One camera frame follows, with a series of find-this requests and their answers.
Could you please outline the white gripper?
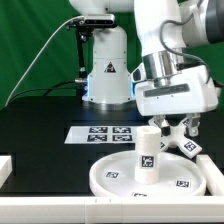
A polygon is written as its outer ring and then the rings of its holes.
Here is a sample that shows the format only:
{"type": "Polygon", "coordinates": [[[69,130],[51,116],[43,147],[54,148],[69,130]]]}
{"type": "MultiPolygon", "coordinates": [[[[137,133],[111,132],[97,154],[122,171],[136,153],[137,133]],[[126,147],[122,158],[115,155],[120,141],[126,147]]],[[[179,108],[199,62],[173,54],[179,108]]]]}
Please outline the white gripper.
{"type": "Polygon", "coordinates": [[[171,84],[156,87],[147,80],[135,86],[138,111],[142,116],[154,116],[163,136],[171,133],[165,115],[188,114],[188,134],[199,134],[200,114],[217,108],[218,96],[213,80],[204,65],[184,69],[170,79],[171,84]]]}

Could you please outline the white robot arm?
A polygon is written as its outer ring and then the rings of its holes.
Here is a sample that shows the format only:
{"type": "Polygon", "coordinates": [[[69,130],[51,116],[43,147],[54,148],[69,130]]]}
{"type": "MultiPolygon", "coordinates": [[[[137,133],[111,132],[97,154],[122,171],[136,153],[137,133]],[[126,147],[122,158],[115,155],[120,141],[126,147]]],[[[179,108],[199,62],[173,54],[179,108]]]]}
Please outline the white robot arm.
{"type": "Polygon", "coordinates": [[[93,37],[92,70],[82,100],[100,109],[135,101],[165,134],[168,115],[185,114],[198,133],[200,114],[218,105],[203,59],[188,48],[224,42],[224,0],[69,0],[80,38],[93,37]]]}

